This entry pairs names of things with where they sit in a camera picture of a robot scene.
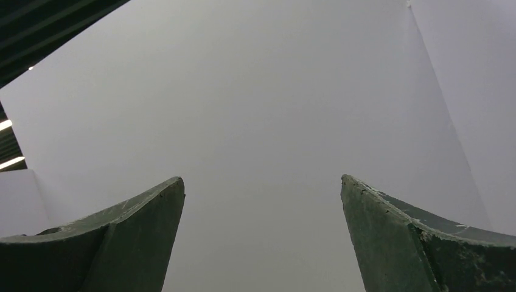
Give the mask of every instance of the fluorescent light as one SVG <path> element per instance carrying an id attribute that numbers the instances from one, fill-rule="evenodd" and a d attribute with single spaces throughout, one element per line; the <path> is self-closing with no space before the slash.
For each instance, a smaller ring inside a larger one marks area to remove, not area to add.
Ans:
<path id="1" fill-rule="evenodd" d="M 15 159 L 11 159 L 11 160 L 9 160 L 9 161 L 7 161 L 7 162 L 4 162 L 4 163 L 0 164 L 0 169 L 4 169 L 4 168 L 6 168 L 6 167 L 8 167 L 8 166 L 11 166 L 11 165 L 13 165 L 13 164 L 15 164 L 15 163 L 18 163 L 18 162 L 20 162 L 20 161 L 23 161 L 23 160 L 25 160 L 25 157 L 23 157 L 23 156 L 18 156 L 18 157 L 16 157 Z"/>
<path id="2" fill-rule="evenodd" d="M 7 129 L 8 127 L 11 127 L 13 125 L 13 122 L 11 120 L 5 120 L 0 123 L 0 131 Z"/>

